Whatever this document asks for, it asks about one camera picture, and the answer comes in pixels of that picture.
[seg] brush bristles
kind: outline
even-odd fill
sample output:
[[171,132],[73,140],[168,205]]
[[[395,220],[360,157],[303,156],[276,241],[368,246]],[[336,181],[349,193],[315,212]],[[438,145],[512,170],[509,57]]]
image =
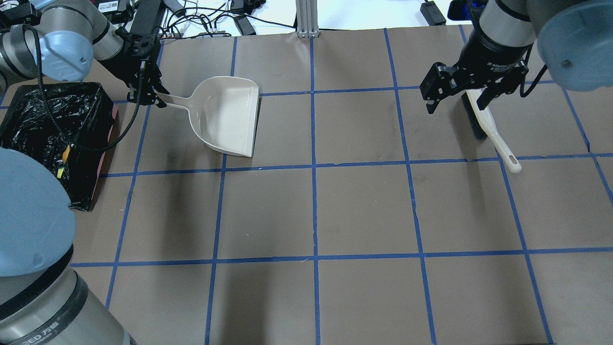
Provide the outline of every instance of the brush bristles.
[[464,109],[466,110],[466,114],[468,114],[470,128],[473,130],[474,137],[478,140],[486,140],[487,134],[483,128],[481,128],[479,120],[477,120],[477,115],[474,113],[473,106],[471,105],[468,95],[465,92],[462,94],[462,104],[464,104]]

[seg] black cable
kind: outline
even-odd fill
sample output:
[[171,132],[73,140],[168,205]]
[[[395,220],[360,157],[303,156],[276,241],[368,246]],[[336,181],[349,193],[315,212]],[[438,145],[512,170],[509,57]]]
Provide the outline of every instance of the black cable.
[[[185,0],[185,1],[186,1],[186,2],[185,2],[185,4],[186,4],[186,5],[187,5],[187,1],[189,1],[189,2],[191,2],[191,3],[195,3],[194,1],[191,1],[191,0]],[[196,12],[195,12],[194,14],[186,14],[186,15],[183,15],[183,16],[182,16],[181,18],[179,18],[177,21],[175,21],[174,23],[170,24],[170,19],[171,19],[171,18],[173,17],[173,15],[176,13],[176,12],[174,12],[173,14],[170,14],[170,15],[169,15],[169,16],[166,18],[166,27],[165,27],[164,29],[162,29],[162,30],[164,30],[164,33],[166,33],[166,32],[168,32],[168,30],[171,30],[171,29],[172,29],[172,27],[177,26],[177,25],[182,24],[182,23],[186,23],[187,21],[189,21],[190,23],[194,23],[194,24],[197,24],[197,25],[202,25],[202,26],[204,26],[204,27],[205,27],[205,30],[208,32],[207,27],[206,27],[206,26],[207,26],[207,24],[206,24],[206,23],[205,23],[205,22],[204,22],[204,21],[203,21],[201,18],[199,18],[199,17],[203,15],[203,16],[204,16],[204,17],[207,19],[207,21],[208,21],[208,26],[210,26],[210,27],[211,27],[211,29],[212,29],[212,28],[213,28],[213,21],[214,21],[214,20],[216,20],[216,19],[218,19],[220,15],[223,15],[223,13],[222,13],[222,14],[220,14],[220,15],[218,15],[217,17],[215,17],[215,18],[213,18],[213,19],[209,18],[209,16],[211,16],[211,17],[212,17],[214,14],[216,14],[218,11],[220,11],[220,10],[221,10],[221,9],[222,9],[222,8],[223,8],[225,5],[226,5],[226,2],[225,2],[224,4],[222,4],[221,6],[219,6],[218,8],[213,9],[213,12],[209,13],[208,15],[206,15],[206,14],[198,14],[198,10],[196,10]],[[198,22],[194,21],[194,20],[193,20],[193,18],[198,18],[198,19],[200,19],[200,23],[198,23]]]
[[534,79],[534,81],[532,82],[532,84],[530,85],[530,87],[528,88],[526,92],[524,92],[524,85],[526,83],[526,80],[524,77],[524,82],[519,85],[519,96],[521,98],[528,97],[528,95],[530,95],[532,90],[534,90],[535,87],[538,85],[538,82],[541,81],[541,78],[543,77],[543,74],[545,74],[546,71],[547,71],[547,65],[544,65],[543,68],[541,68],[541,70],[538,72],[538,74],[536,75],[536,78]]
[[188,36],[188,37],[164,37],[164,38],[160,38],[160,41],[166,41],[168,39],[192,39],[192,38],[198,38],[198,37],[210,36],[210,35],[221,35],[221,37],[232,37],[230,33],[199,33],[195,36]]
[[215,21],[213,22],[213,27],[215,28],[215,30],[217,30],[217,21],[223,17],[230,17],[234,22],[236,22],[236,18],[234,18],[233,15],[229,15],[229,14],[220,14],[215,18]]
[[201,22],[201,24],[202,24],[202,26],[204,27],[204,30],[205,30],[206,32],[208,32],[208,25],[210,25],[210,26],[211,26],[211,29],[213,28],[213,24],[211,23],[211,18],[209,18],[207,15],[205,15],[205,14],[201,14],[201,15],[199,15],[198,17],[200,18],[200,22]]
[[[197,9],[202,9],[202,10],[216,10],[216,11],[219,11],[219,12],[231,13],[231,14],[237,14],[237,15],[242,15],[242,16],[248,17],[248,18],[253,18],[253,19],[255,19],[255,20],[259,20],[259,21],[264,22],[264,23],[267,23],[267,24],[279,25],[279,26],[283,26],[283,27],[285,27],[285,28],[295,29],[295,28],[294,28],[293,26],[291,26],[291,25],[286,25],[286,24],[282,24],[282,23],[277,23],[277,22],[275,22],[275,21],[269,21],[269,20],[260,19],[260,18],[254,17],[254,16],[252,16],[252,15],[248,15],[248,14],[241,13],[241,12],[236,11],[236,10],[222,10],[222,9],[215,9],[215,8],[211,8],[211,7],[200,7],[200,6],[196,6],[196,7],[185,7],[184,9],[185,9],[185,10],[193,10],[193,9],[196,9],[196,10],[197,10]],[[171,17],[171,18],[172,18],[172,17],[175,17],[175,16],[177,15],[177,13],[181,12],[182,10],[183,10],[183,9],[181,9],[181,10],[176,10],[176,11],[172,12],[172,14],[170,15],[170,17]]]
[[[526,57],[524,59],[524,62],[526,64],[526,66],[528,65],[528,61],[530,60],[530,54],[531,53],[532,53],[532,45],[526,51]],[[528,87],[528,90],[526,92],[524,92],[524,88],[525,88],[525,84],[526,84],[526,76],[524,76],[524,80],[519,85],[519,96],[521,98],[528,97],[530,95],[530,93],[532,93],[532,91],[538,85],[538,82],[541,81],[541,78],[543,77],[543,74],[545,74],[546,71],[547,71],[547,65],[545,64],[545,65],[543,65],[543,68],[541,68],[541,70],[538,72],[538,74],[536,75],[536,78],[534,79],[534,81],[532,81],[532,84],[530,85],[530,87]]]
[[195,14],[185,15],[184,17],[179,18],[179,19],[178,19],[178,20],[176,20],[174,23],[172,23],[171,25],[169,25],[168,27],[166,27],[166,28],[164,29],[164,31],[162,31],[161,35],[163,36],[163,35],[165,35],[165,34],[166,34],[168,31],[173,31],[173,30],[175,30],[175,29],[176,29],[176,27],[177,27],[177,25],[179,25],[179,24],[183,24],[183,23],[186,23],[186,22],[191,22],[191,23],[194,23],[194,24],[197,24],[197,25],[201,25],[201,26],[203,26],[203,27],[204,27],[204,30],[205,30],[206,32],[210,33],[210,32],[208,31],[208,26],[211,26],[211,27],[212,27],[213,25],[212,25],[210,22],[209,22],[209,23],[208,23],[208,25],[207,25],[207,23],[205,22],[205,19],[203,18],[203,16],[205,16],[205,15],[195,15]]
[[58,122],[53,117],[53,112],[51,111],[51,108],[49,107],[49,103],[48,103],[48,101],[47,101],[47,99],[45,97],[45,89],[44,89],[44,84],[43,84],[43,81],[42,81],[42,76],[43,76],[43,73],[42,73],[42,54],[41,54],[41,51],[40,51],[40,40],[39,40],[38,31],[36,31],[36,29],[34,29],[31,25],[27,25],[27,24],[23,25],[23,29],[31,31],[32,35],[34,36],[34,45],[36,47],[37,80],[38,80],[38,89],[39,89],[39,92],[40,92],[39,99],[42,101],[42,104],[43,104],[43,107],[45,109],[45,112],[46,112],[47,116],[49,116],[49,118],[51,119],[51,122],[53,123],[53,126],[58,131],[60,139],[62,141],[64,141],[64,143],[70,145],[71,147],[76,147],[78,149],[82,149],[82,150],[85,150],[85,151],[91,151],[91,152],[105,152],[105,151],[108,151],[108,150],[112,149],[117,144],[119,144],[119,142],[126,136],[128,131],[130,130],[130,127],[132,127],[132,124],[134,123],[134,120],[136,119],[136,115],[139,112],[140,97],[141,97],[142,89],[143,89],[143,75],[144,75],[144,72],[145,72],[145,65],[143,64],[143,66],[140,68],[140,72],[139,72],[139,89],[137,91],[137,96],[136,96],[136,106],[134,108],[134,114],[132,115],[132,118],[130,119],[130,122],[128,123],[128,127],[126,127],[126,129],[117,138],[117,140],[113,141],[108,146],[96,147],[96,148],[94,148],[94,147],[87,147],[87,146],[84,146],[84,145],[81,145],[81,144],[77,143],[76,141],[68,140],[66,138],[66,134],[59,127]]

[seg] dustpan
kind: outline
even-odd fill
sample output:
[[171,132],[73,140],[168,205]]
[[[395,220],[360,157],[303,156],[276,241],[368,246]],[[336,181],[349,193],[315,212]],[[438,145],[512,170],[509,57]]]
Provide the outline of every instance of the dustpan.
[[194,133],[215,151],[252,157],[259,87],[238,77],[212,77],[188,98],[158,94],[171,107],[188,111]]

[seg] dustpan handle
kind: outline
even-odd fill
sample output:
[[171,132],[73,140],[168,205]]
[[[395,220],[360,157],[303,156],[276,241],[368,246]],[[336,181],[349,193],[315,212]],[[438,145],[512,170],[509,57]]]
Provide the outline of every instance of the dustpan handle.
[[189,98],[158,93],[158,97],[171,107],[189,109]]

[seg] aluminum frame post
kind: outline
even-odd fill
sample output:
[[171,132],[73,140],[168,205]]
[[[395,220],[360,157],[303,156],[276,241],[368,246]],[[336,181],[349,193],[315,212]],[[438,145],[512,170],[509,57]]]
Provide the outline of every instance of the aluminum frame post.
[[317,24],[317,0],[296,0],[296,18],[299,38],[319,37]]

